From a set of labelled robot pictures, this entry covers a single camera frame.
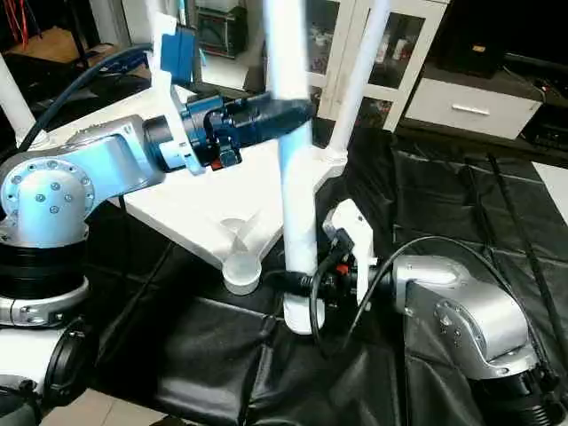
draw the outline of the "robotic arm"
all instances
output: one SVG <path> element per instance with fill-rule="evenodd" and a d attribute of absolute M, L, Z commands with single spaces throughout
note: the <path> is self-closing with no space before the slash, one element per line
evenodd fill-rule
<path fill-rule="evenodd" d="M 311 119 L 308 100 L 270 94 L 225 104 L 196 99 L 181 113 L 201 166 L 241 162 L 240 150 Z M 103 201 L 158 185 L 186 161 L 164 117 L 137 115 L 82 130 L 64 146 L 0 167 L 0 425 L 38 424 L 86 387 L 98 337 L 81 318 L 84 219 Z"/>
<path fill-rule="evenodd" d="M 397 312 L 439 336 L 452 362 L 469 380 L 488 425 L 551 426 L 564 419 L 555 394 L 557 383 L 541 364 L 525 313 L 510 294 L 441 256 L 398 256 L 390 271 L 377 277 L 373 232 L 352 200 L 331 210 L 323 227 L 332 241 L 327 259 L 333 257 L 336 262 L 313 277 L 277 272 L 265 282 L 312 299 L 317 286 L 317 297 L 334 304 L 356 296 L 359 312 L 370 308 L 367 295 L 378 288 L 381 299 L 392 303 Z M 315 324 L 312 332 L 317 342 Z"/>

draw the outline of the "black cloth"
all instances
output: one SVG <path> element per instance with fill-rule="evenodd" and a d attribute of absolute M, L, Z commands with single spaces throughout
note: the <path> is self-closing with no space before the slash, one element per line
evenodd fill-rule
<path fill-rule="evenodd" d="M 329 126 L 316 122 L 324 142 Z M 351 197 L 374 229 L 375 251 L 389 255 L 428 233 L 468 243 L 495 260 L 540 330 L 554 366 L 548 317 L 517 231 L 487 159 L 420 140 L 358 129 L 340 178 L 318 192 L 321 223 Z M 530 163 L 499 159 L 564 325 L 568 321 L 568 228 Z M 292 334 L 281 295 L 263 287 L 250 296 L 227 293 L 220 272 L 134 219 L 131 280 L 120 283 L 122 219 L 105 206 L 91 222 L 91 312 L 101 327 L 123 310 L 170 249 L 119 338 L 99 364 L 96 387 L 163 412 L 208 425 L 481 425 L 465 378 L 443 345 L 418 319 L 402 318 L 375 300 L 348 350 L 322 359 L 310 337 Z M 320 250 L 327 242 L 319 232 Z M 425 242 L 415 253 L 450 256 L 491 281 L 459 249 Z M 279 241 L 264 271 L 283 266 Z M 324 337 L 336 341 L 353 309 L 328 310 Z"/>

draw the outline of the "wooden floor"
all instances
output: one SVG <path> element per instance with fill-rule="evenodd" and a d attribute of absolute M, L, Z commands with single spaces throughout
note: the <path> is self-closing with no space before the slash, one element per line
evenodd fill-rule
<path fill-rule="evenodd" d="M 75 47 L 71 33 L 57 27 L 44 31 L 43 38 L 40 38 L 39 35 L 30 38 L 27 47 L 18 44 L 9 52 L 63 63 L 79 58 L 79 52 Z"/>

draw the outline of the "drawer handle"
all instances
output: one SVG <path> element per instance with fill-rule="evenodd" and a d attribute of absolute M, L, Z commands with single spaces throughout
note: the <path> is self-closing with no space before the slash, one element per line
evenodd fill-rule
<path fill-rule="evenodd" d="M 477 115 L 488 116 L 490 114 L 490 112 L 486 109 L 473 108 L 471 106 L 464 106 L 459 104 L 452 104 L 452 109 L 455 109 L 456 111 L 463 111 L 464 113 L 472 113 Z"/>

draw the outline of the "cabinet drawer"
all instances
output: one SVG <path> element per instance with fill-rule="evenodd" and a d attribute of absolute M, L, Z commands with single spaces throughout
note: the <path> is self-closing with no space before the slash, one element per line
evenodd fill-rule
<path fill-rule="evenodd" d="M 406 117 L 514 139 L 540 102 L 423 78 Z"/>

